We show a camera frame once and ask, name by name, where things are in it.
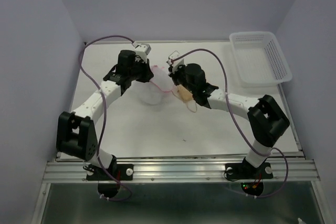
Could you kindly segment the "beige bra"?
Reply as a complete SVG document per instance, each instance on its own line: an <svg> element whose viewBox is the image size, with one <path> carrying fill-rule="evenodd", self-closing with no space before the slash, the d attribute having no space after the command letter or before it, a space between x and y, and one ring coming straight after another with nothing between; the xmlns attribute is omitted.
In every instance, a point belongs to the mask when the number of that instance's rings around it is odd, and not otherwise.
<svg viewBox="0 0 336 224"><path fill-rule="evenodd" d="M175 86L172 90L172 94L180 101L182 101L190 112L197 112L197 104L193 99L192 93L188 91L185 87L183 87L182 85Z"/></svg>

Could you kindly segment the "white mesh laundry bag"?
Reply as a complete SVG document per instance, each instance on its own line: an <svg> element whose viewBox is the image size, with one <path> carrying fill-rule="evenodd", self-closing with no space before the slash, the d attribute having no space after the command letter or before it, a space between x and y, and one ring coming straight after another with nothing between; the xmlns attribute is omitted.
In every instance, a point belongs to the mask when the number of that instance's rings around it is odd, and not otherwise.
<svg viewBox="0 0 336 224"><path fill-rule="evenodd" d="M142 102L157 105L173 90L174 84L164 67L152 65L151 71L153 78L146 83L136 82L135 92Z"/></svg>

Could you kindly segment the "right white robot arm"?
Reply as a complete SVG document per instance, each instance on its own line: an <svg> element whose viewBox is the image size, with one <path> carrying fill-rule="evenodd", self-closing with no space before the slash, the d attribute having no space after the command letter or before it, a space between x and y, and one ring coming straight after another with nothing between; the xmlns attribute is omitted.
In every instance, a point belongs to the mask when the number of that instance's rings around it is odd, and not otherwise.
<svg viewBox="0 0 336 224"><path fill-rule="evenodd" d="M250 151L244 158L241 170L248 177L258 174L261 164L290 126L289 119L276 100L270 95L257 99L227 93L208 83L205 72L195 63L170 66L169 76L175 85L181 85L188 90L198 105L228 112L239 132L242 130L235 116L240 116L249 122L254 141L252 144L247 143Z"/></svg>

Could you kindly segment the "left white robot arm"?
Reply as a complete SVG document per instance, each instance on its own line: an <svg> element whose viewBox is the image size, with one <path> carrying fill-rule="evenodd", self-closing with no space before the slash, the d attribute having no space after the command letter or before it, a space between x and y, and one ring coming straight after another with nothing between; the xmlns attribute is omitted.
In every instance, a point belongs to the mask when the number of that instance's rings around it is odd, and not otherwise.
<svg viewBox="0 0 336 224"><path fill-rule="evenodd" d="M120 51L117 64L103 77L97 91L72 112L63 112L59 116L57 151L99 167L99 173L106 179L116 175L116 157L99 147L95 124L106 116L108 107L126 92L133 81L147 83L153 78L148 59L150 51L148 44Z"/></svg>

